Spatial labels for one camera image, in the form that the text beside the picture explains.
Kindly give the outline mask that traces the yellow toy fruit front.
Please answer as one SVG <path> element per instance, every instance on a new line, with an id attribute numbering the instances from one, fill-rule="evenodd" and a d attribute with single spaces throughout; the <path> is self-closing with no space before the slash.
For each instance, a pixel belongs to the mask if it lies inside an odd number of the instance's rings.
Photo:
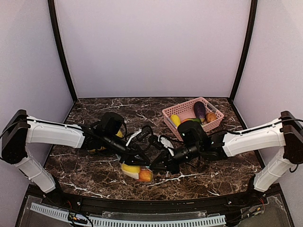
<path id="1" fill-rule="evenodd" d="M 121 168 L 125 172 L 130 172 L 130 173 L 140 173 L 141 167 L 140 166 L 129 166 L 126 164 L 122 164 Z"/>

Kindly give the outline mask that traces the small yellow toy lemon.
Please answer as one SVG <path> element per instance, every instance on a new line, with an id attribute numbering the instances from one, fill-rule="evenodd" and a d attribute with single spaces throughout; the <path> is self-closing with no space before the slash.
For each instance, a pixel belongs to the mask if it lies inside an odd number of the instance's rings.
<path id="1" fill-rule="evenodd" d="M 121 132 L 121 130 L 119 130 L 118 133 L 116 134 L 116 136 L 123 138 L 124 134 Z"/>

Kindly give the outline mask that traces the clear zip bag yellow slider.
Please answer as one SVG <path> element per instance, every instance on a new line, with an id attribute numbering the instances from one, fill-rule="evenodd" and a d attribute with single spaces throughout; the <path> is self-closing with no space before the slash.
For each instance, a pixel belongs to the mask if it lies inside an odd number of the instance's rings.
<path id="1" fill-rule="evenodd" d="M 86 149 L 89 153 L 97 154 L 103 152 L 105 156 L 111 155 L 110 149 L 103 142 L 97 140 L 96 138 L 86 138 L 86 144 L 83 145 L 86 146 L 83 149 Z"/>

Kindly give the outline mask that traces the large yellow toy fruit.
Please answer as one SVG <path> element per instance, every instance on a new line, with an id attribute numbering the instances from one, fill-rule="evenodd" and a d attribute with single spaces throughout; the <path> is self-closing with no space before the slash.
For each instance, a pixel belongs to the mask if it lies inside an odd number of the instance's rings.
<path id="1" fill-rule="evenodd" d="M 90 153 L 96 153 L 96 152 L 102 152 L 104 150 L 106 150 L 106 148 L 105 147 L 101 147 L 101 148 L 94 148 L 94 149 L 88 150 L 88 152 L 90 152 Z"/>

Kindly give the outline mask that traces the red orange toy mango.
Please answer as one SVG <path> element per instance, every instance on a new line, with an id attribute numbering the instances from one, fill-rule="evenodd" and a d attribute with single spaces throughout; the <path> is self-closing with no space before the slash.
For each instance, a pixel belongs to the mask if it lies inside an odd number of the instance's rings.
<path id="1" fill-rule="evenodd" d="M 153 181 L 153 172 L 149 169 L 142 169 L 139 173 L 139 179 L 140 182 L 149 183 Z"/>

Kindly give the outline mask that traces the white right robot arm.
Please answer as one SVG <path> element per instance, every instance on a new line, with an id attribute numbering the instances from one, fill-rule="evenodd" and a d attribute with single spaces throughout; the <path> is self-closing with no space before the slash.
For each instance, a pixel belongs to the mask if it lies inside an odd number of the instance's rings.
<path id="1" fill-rule="evenodd" d="M 259 173 L 252 178 L 250 188 L 265 192 L 287 170 L 303 162 L 303 121 L 289 111 L 269 123 L 242 130 L 219 131 L 207 135 L 198 122 L 186 121 L 178 126 L 184 146 L 173 149 L 159 142 L 163 151 L 150 164 L 153 171 L 179 173 L 179 166 L 196 157 L 208 161 L 225 160 L 236 155 L 270 147 L 278 152 Z"/>

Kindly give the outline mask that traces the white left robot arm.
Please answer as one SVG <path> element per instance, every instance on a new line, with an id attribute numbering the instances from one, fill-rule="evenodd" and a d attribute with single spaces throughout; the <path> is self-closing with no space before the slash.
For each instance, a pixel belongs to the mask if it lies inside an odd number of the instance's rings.
<path id="1" fill-rule="evenodd" d="M 91 125 L 63 124 L 37 119 L 18 110 L 4 128 L 0 158 L 14 165 L 42 192 L 50 194 L 60 190 L 60 185 L 34 158 L 28 144 L 50 144 L 82 150 L 106 148 L 120 156 L 120 162 L 129 166 L 148 166 L 151 162 L 139 145 L 118 137 L 126 126 L 124 118 L 114 112 L 105 113 L 101 120 Z"/>

